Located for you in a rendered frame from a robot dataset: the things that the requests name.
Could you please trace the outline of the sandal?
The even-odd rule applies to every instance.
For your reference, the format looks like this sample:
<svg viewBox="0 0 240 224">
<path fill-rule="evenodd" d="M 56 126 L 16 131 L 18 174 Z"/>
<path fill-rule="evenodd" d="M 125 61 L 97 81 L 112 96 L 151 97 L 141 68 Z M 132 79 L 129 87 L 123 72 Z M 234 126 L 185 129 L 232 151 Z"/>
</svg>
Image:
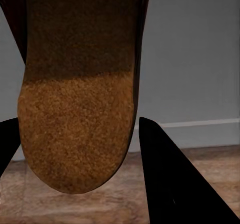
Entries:
<svg viewBox="0 0 240 224">
<path fill-rule="evenodd" d="M 25 64 L 24 157 L 46 185 L 95 190 L 121 167 L 135 127 L 149 0 L 0 0 Z"/>
</svg>

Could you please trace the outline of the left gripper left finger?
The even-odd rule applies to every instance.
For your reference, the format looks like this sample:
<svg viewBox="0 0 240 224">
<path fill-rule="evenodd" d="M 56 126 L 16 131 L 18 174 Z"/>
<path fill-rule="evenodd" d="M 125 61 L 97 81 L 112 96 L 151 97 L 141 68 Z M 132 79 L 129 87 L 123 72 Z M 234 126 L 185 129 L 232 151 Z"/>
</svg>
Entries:
<svg viewBox="0 0 240 224">
<path fill-rule="evenodd" d="M 0 177 L 21 144 L 18 117 L 0 122 Z"/>
</svg>

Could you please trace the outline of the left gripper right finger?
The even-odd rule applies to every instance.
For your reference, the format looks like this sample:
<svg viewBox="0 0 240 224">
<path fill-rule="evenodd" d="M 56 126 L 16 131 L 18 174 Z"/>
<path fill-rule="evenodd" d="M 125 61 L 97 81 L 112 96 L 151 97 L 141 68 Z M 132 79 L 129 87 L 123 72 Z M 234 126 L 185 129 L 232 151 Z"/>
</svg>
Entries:
<svg viewBox="0 0 240 224">
<path fill-rule="evenodd" d="M 163 129 L 139 118 L 150 224 L 240 224 Z"/>
</svg>

